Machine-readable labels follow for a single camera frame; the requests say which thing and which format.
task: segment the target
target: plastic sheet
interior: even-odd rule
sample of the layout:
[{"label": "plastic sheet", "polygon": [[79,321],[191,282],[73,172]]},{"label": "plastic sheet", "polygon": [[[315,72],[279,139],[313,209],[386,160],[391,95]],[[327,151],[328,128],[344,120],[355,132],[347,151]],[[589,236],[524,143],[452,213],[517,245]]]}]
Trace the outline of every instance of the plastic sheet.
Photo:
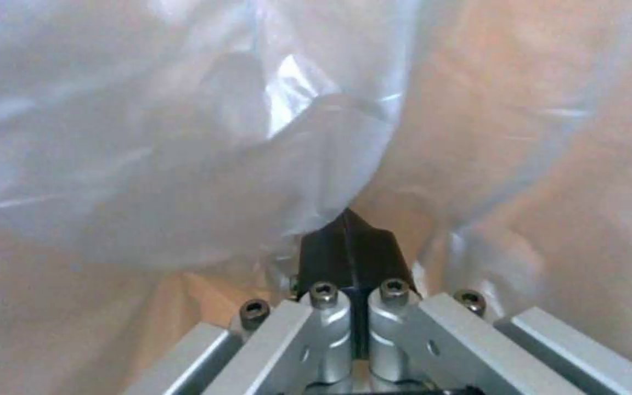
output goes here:
[{"label": "plastic sheet", "polygon": [[632,2],[0,2],[0,393],[118,392],[353,199],[632,359]]}]

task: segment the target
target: bolt head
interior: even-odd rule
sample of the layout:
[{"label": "bolt head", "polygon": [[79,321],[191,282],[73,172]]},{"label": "bolt head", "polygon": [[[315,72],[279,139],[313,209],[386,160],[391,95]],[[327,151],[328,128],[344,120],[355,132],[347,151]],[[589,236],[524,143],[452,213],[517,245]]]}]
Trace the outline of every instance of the bolt head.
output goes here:
[{"label": "bolt head", "polygon": [[314,308],[334,307],[338,303],[338,287],[334,283],[319,281],[309,289],[309,298]]},{"label": "bolt head", "polygon": [[454,293],[453,298],[470,312],[479,315],[479,317],[484,315],[484,311],[487,310],[487,302],[484,300],[484,296],[476,290],[459,290]]},{"label": "bolt head", "polygon": [[244,330],[256,330],[267,317],[270,317],[270,305],[261,298],[252,298],[243,303],[239,315]]},{"label": "bolt head", "polygon": [[389,278],[379,286],[379,296],[389,307],[406,306],[409,302],[409,283],[400,278]]}]

